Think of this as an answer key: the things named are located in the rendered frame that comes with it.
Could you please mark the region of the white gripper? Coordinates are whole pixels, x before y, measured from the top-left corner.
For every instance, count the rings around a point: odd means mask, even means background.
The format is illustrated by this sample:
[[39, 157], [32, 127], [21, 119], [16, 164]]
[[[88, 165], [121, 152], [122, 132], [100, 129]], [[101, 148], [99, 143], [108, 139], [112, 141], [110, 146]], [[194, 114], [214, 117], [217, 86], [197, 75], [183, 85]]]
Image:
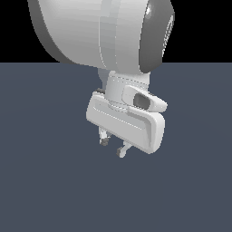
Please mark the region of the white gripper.
[[165, 120], [161, 115], [168, 104], [140, 88], [126, 85], [121, 95], [127, 109], [121, 112], [110, 108], [103, 93], [92, 93], [86, 119], [99, 127], [100, 144], [107, 146], [108, 132], [123, 140], [116, 154], [124, 158], [126, 151], [134, 146], [148, 154], [155, 152], [162, 142]]

